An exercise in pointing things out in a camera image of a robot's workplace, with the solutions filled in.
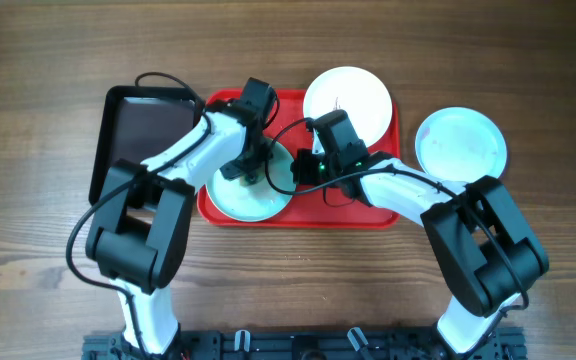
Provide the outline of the green yellow sponge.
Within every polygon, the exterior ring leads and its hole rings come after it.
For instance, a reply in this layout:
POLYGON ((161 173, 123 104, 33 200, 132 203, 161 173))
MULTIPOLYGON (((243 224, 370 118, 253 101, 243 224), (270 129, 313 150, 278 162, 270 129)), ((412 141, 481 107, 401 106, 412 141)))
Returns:
POLYGON ((257 184, 262 179, 262 176, 258 171, 250 172, 245 175, 244 183, 246 186, 252 186, 257 184))

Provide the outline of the light blue plate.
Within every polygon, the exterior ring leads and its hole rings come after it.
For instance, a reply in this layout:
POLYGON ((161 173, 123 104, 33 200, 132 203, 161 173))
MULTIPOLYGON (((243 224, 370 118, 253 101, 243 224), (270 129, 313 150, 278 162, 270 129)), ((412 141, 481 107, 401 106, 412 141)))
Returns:
POLYGON ((474 182, 499 178, 508 161, 502 132, 486 115, 466 107, 447 107, 430 114, 415 136, 422 169, 443 180, 474 182))
MULTIPOLYGON (((294 159, 291 153, 279 142, 271 152, 269 174, 271 182, 281 190, 294 192, 290 166, 294 159)), ((259 222, 279 214, 290 202, 292 196, 277 192, 270 186, 265 164, 260 170, 262 179, 255 185, 246 186, 241 179, 225 180, 218 170, 206 183, 210 200, 228 218, 242 222, 259 222)))

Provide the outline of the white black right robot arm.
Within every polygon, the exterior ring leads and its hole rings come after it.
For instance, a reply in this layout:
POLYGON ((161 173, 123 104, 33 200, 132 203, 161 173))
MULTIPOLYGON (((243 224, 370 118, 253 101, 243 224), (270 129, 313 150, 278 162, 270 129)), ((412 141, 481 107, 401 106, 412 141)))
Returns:
POLYGON ((495 177, 441 180, 382 151, 346 160, 301 149, 290 170, 310 190, 338 188, 424 229, 452 294, 436 331, 454 356, 473 354, 504 315, 526 309, 528 290, 549 269, 544 247, 495 177))

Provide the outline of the light blue plate front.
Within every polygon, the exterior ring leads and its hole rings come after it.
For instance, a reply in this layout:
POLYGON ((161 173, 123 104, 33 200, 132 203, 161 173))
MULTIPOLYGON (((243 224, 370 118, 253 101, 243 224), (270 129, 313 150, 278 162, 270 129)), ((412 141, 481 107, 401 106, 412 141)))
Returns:
MULTIPOLYGON (((271 182, 281 190, 294 192, 290 166, 294 159, 291 153, 279 142, 271 152, 269 174, 271 182)), ((241 179, 225 180, 218 170, 206 183, 210 200, 228 218, 242 222, 259 222, 279 214, 290 202, 292 196, 277 192, 270 186, 265 164, 260 170, 262 179, 255 185, 246 186, 241 179)))

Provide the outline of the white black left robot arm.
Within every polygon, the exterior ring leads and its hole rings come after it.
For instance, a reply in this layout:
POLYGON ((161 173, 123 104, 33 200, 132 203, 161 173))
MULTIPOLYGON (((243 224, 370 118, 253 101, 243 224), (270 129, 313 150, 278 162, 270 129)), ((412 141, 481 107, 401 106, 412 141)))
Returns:
POLYGON ((260 167, 274 106, 215 101, 169 148, 141 163, 121 159, 108 170, 100 198, 82 219, 91 224, 85 254, 122 302, 125 328, 110 340, 112 356, 183 357, 170 283, 186 252, 192 203, 223 168, 239 178, 260 167))

